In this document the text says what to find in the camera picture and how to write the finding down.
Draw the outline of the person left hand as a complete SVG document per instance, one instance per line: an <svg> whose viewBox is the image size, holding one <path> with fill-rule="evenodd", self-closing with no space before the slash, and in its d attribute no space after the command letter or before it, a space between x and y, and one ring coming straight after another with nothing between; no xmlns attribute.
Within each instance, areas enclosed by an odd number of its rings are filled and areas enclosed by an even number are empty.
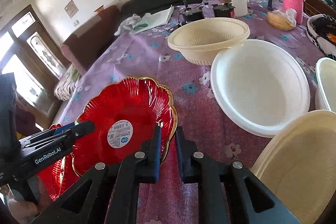
<svg viewBox="0 0 336 224"><path fill-rule="evenodd" d="M45 184L38 176L29 178L27 183L30 190L28 193L33 194L37 203L28 201L23 197L23 193L27 192L24 189L18 189L18 183L9 184L7 204L12 216L19 223L30 223L52 203Z"/></svg>

